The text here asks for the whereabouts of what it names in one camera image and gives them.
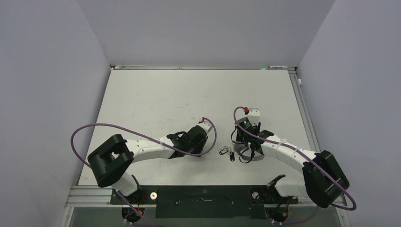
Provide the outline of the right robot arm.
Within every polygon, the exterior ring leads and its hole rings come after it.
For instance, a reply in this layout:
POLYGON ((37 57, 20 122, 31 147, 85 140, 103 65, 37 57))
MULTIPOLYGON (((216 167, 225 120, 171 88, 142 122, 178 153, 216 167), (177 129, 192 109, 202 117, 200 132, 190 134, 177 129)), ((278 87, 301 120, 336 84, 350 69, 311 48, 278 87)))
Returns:
POLYGON ((236 125, 237 142, 255 153, 274 158, 302 174, 302 177, 281 176, 267 189, 272 202, 285 197, 305 197, 317 206, 327 208, 349 188, 349 181, 334 155, 329 151, 314 152, 290 144, 247 117, 236 125))

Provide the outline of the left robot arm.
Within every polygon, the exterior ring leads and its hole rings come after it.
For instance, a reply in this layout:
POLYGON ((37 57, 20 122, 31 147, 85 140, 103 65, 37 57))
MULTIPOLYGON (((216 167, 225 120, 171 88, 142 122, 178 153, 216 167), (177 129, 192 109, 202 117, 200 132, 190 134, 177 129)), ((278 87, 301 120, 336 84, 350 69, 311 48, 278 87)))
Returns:
POLYGON ((87 157, 98 187, 111 186, 122 194, 128 203, 141 197, 137 179, 127 172, 139 161, 156 158, 173 159, 194 154, 200 156, 212 130, 210 123, 201 122, 187 132, 177 132, 152 140, 126 140, 115 134, 87 157))

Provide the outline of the keys with black tags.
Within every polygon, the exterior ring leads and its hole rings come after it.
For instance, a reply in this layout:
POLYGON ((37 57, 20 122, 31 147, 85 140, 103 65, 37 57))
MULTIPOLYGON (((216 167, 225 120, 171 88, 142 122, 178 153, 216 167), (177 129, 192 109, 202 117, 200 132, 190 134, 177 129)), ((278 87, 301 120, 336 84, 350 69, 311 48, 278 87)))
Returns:
POLYGON ((229 155, 230 161, 231 161, 231 162, 234 162, 234 161, 235 161, 235 153, 234 153, 234 151, 233 151, 230 147, 228 147, 228 146, 224 146, 224 147, 219 151, 219 154, 220 154, 221 156, 223 156, 223 155, 229 155))

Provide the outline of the aluminium rail frame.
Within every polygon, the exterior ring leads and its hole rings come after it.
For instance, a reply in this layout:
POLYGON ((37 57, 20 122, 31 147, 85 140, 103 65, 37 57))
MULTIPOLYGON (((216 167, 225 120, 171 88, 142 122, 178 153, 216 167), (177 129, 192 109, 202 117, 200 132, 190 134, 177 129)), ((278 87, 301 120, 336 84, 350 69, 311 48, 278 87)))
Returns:
POLYGON ((288 73, 289 73, 289 78, 290 78, 290 81, 291 81, 291 84, 292 84, 292 87, 293 87, 293 90, 295 93, 298 108, 301 113, 301 118, 302 118, 302 121, 303 121, 303 124, 305 127, 305 131, 307 134, 307 138, 308 138, 308 142, 311 147, 311 150, 315 151, 315 152, 321 152, 321 149, 320 149, 320 146, 319 146, 319 143, 318 143, 315 131, 314 131, 313 123, 310 118, 304 96, 302 94, 300 80, 299 80, 295 70, 289 70, 288 73))

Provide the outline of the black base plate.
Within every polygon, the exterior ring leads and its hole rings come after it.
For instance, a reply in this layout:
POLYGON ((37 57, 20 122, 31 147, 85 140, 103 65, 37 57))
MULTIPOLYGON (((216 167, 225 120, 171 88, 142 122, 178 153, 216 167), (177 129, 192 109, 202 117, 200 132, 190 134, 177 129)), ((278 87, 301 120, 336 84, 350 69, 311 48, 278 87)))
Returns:
POLYGON ((141 208, 155 207, 156 218, 261 219, 264 208, 282 211, 298 199, 281 197, 266 185, 145 186, 127 198, 141 208))

